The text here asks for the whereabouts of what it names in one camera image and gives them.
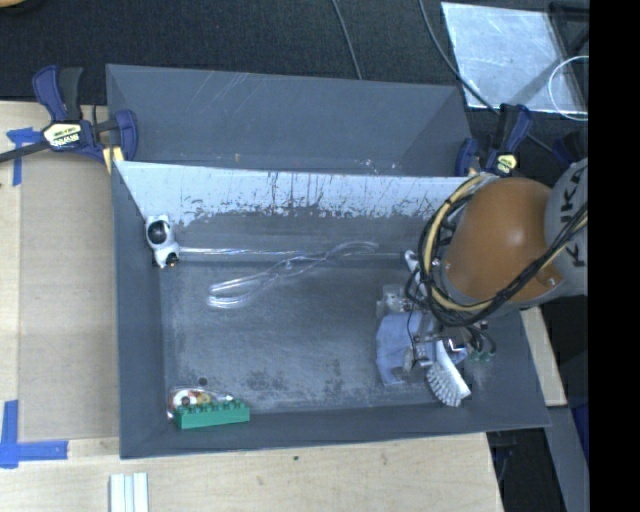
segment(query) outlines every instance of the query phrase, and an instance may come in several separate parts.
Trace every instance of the dark floor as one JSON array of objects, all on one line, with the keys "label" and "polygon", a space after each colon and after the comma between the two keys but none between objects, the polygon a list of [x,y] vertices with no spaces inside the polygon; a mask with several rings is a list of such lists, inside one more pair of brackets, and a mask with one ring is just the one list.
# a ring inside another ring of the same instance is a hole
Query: dark floor
[{"label": "dark floor", "polygon": [[[363,79],[461,87],[429,38],[417,0],[337,3]],[[550,5],[543,0],[457,3],[534,11]],[[33,100],[32,75],[49,64],[84,68],[83,104],[106,104],[106,63],[358,78],[331,0],[27,0],[23,5],[29,4],[35,7],[24,12],[20,7],[0,9],[0,99]],[[441,2],[424,4],[436,37],[453,60]],[[588,0],[563,4],[589,7]],[[476,137],[496,129],[496,116],[487,111],[468,109],[468,120]],[[587,124],[534,113],[532,133],[547,145],[575,131],[586,141]],[[529,140],[520,147],[520,162],[525,175],[547,185],[564,170]],[[543,313],[562,368],[586,350],[586,298],[549,303]],[[583,375],[572,378],[586,380],[586,367]],[[543,431],[489,436],[506,446],[496,461],[506,511],[563,511]]]}]

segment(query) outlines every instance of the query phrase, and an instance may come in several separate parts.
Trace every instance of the green lego brick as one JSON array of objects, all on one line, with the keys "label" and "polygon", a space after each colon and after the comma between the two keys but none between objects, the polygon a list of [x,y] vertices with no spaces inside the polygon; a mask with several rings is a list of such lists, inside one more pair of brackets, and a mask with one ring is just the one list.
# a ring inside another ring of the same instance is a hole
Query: green lego brick
[{"label": "green lego brick", "polygon": [[212,402],[202,405],[179,406],[173,413],[173,422],[180,430],[212,427],[249,421],[249,406],[242,400]]}]

